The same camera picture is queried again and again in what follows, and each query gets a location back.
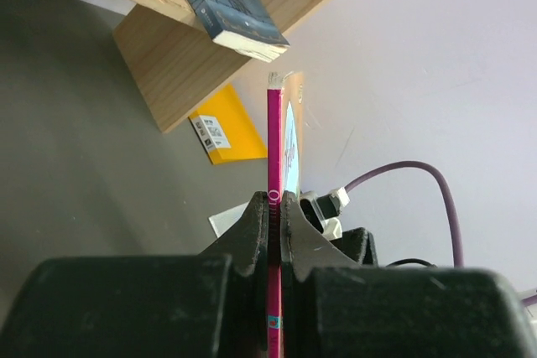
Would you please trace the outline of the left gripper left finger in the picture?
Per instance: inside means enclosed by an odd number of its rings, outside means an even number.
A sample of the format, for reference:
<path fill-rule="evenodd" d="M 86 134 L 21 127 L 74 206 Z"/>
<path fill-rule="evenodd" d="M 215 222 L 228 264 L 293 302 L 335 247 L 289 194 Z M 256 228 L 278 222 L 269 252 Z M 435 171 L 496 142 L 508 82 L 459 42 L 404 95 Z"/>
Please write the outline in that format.
<path fill-rule="evenodd" d="M 39 264 L 1 329 L 4 357 L 260 357 L 268 197 L 197 255 L 62 257 Z"/>

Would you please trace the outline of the wooden two-tier shelf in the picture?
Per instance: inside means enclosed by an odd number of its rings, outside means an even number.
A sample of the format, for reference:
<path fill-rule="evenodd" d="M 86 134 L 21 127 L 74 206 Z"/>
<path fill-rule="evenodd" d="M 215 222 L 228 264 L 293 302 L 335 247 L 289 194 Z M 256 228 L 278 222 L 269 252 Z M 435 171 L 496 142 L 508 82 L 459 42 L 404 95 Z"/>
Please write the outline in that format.
<path fill-rule="evenodd" d="M 214 44 L 187 0 L 131 0 L 113 37 L 161 132 L 184 121 L 251 59 Z M 262 0 L 288 34 L 327 0 Z"/>

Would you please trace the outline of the orange Othello picture book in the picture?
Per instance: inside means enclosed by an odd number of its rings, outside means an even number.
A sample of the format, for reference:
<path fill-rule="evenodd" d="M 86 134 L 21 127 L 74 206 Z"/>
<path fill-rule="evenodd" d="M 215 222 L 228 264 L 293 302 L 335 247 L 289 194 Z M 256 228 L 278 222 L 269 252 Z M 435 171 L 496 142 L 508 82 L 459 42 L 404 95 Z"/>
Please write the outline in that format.
<path fill-rule="evenodd" d="M 271 73 L 267 89 L 268 356 L 282 357 L 283 306 L 280 204 L 284 192 L 300 194 L 301 107 L 304 76 Z"/>

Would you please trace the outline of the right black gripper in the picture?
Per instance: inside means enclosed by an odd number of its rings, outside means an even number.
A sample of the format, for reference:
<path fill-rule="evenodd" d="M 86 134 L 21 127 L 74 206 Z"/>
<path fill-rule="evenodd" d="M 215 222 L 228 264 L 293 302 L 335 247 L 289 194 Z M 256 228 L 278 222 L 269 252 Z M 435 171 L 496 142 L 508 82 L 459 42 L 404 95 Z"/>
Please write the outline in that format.
<path fill-rule="evenodd" d="M 378 266 L 373 233 L 363 227 L 344 231 L 341 238 L 331 241 L 331 244 L 361 266 Z"/>

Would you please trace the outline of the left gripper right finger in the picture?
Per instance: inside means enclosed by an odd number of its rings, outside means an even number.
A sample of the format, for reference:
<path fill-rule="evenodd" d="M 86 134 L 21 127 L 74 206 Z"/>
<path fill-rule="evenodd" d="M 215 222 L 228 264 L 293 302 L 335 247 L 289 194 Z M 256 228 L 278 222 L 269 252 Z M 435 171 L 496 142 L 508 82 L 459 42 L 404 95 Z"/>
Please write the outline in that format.
<path fill-rule="evenodd" d="M 535 356 L 527 314 L 496 273 L 361 265 L 308 222 L 294 194 L 280 215 L 286 356 Z"/>

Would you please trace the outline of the yellow file folder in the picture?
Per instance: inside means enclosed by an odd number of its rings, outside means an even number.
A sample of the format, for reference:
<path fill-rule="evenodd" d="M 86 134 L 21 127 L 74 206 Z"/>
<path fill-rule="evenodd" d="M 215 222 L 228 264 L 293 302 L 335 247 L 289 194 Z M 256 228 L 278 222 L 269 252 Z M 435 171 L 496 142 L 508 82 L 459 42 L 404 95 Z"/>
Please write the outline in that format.
<path fill-rule="evenodd" d="M 263 139 L 231 84 L 189 116 L 213 165 L 267 158 Z"/>

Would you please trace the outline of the clear plastic file folder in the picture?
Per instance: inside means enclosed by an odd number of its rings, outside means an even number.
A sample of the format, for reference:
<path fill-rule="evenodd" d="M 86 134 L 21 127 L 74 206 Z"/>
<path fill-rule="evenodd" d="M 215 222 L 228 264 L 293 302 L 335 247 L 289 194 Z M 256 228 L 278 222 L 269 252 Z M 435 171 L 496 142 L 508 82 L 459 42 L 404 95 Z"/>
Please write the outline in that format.
<path fill-rule="evenodd" d="M 228 231 L 241 218 L 247 206 L 248 203 L 243 203 L 210 216 L 208 220 L 216 237 L 220 237 Z"/>

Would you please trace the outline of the dark Nineteen Eighty-Four book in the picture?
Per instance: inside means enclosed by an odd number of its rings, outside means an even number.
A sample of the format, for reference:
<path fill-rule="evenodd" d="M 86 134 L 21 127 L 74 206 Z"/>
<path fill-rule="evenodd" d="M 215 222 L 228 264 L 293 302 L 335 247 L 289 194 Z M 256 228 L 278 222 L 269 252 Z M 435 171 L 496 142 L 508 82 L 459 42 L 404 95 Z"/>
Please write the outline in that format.
<path fill-rule="evenodd" d="M 261 0 L 188 2 L 215 44 L 267 63 L 289 48 Z"/>

